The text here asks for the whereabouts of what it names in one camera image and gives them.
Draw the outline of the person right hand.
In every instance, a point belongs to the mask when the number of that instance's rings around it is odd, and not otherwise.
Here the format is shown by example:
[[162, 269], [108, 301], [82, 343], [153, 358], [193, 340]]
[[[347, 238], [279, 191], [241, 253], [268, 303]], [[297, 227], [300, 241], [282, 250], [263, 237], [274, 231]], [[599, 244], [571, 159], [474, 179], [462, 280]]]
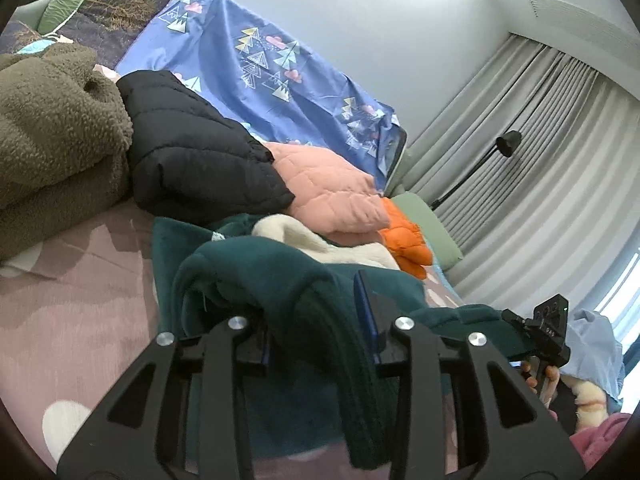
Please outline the person right hand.
[[539, 400], [548, 408], [555, 397], [556, 388], [560, 381], [560, 371], [556, 366], [547, 366], [544, 370], [544, 377], [538, 379], [532, 373], [532, 364], [522, 361], [518, 368], [527, 387], [538, 394]]

